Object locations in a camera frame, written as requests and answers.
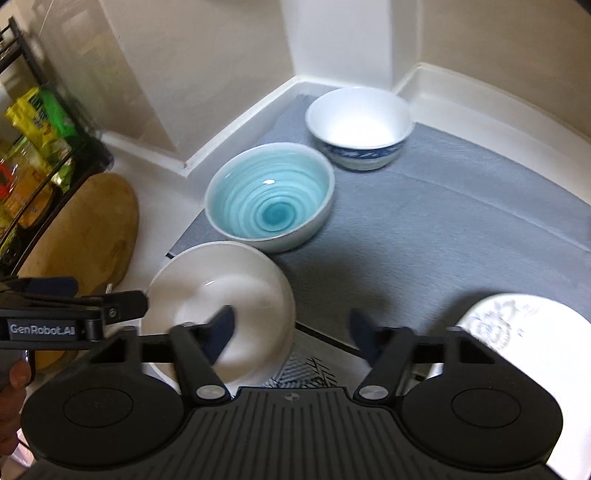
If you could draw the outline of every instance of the wall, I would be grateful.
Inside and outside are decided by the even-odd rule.
[[[278,0],[101,4],[183,159],[293,76]]]
[[[423,36],[422,0],[392,2],[392,80],[396,84],[415,66]]]
[[[98,0],[12,0],[2,10],[14,14],[21,28],[36,39],[48,76],[66,87],[92,122],[174,152]],[[16,77],[22,86],[21,75]],[[19,85],[5,76],[2,82],[14,98]]]
[[[423,0],[422,61],[517,95],[591,137],[591,16],[574,0]]]
[[[282,0],[295,72],[392,88],[390,1]]]

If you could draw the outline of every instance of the bowl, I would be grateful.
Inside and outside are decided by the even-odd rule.
[[[232,394],[256,387],[281,368],[293,342],[296,304],[281,270],[253,247],[212,242],[176,256],[152,280],[143,335],[166,333],[185,322],[208,322],[224,305],[236,312],[236,329],[213,369]],[[151,364],[178,388],[171,364]]]
[[[386,90],[352,87],[316,99],[306,125],[318,148],[351,170],[374,170],[395,160],[414,128],[408,104]]]
[[[226,163],[205,192],[205,214],[225,237],[267,253],[310,239],[325,223],[335,173],[317,150],[293,143],[251,148]]]

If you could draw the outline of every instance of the turquoise bowl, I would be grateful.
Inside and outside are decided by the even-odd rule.
[[[327,158],[305,145],[272,143],[226,163],[205,193],[205,214],[229,239],[267,253],[310,239],[325,223],[335,190]]]

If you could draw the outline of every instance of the gray mat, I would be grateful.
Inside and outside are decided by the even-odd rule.
[[[257,144],[311,143],[298,97]],[[360,307],[388,326],[441,333],[477,301],[529,293],[591,318],[591,206],[489,150],[417,125],[394,164],[336,168],[326,226],[299,249],[273,255],[298,320],[350,342]],[[200,214],[171,252],[223,239]]]

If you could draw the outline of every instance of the blue pattern rim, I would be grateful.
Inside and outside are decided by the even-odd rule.
[[[389,147],[376,148],[374,150],[355,150],[353,148],[336,147],[335,145],[330,145],[326,142],[323,142],[322,140],[319,140],[323,148],[325,148],[328,153],[338,155],[339,157],[354,158],[356,160],[375,160],[377,158],[392,155],[393,153],[396,153],[398,150],[400,150],[406,141],[407,140],[404,139],[397,144],[390,145]]]

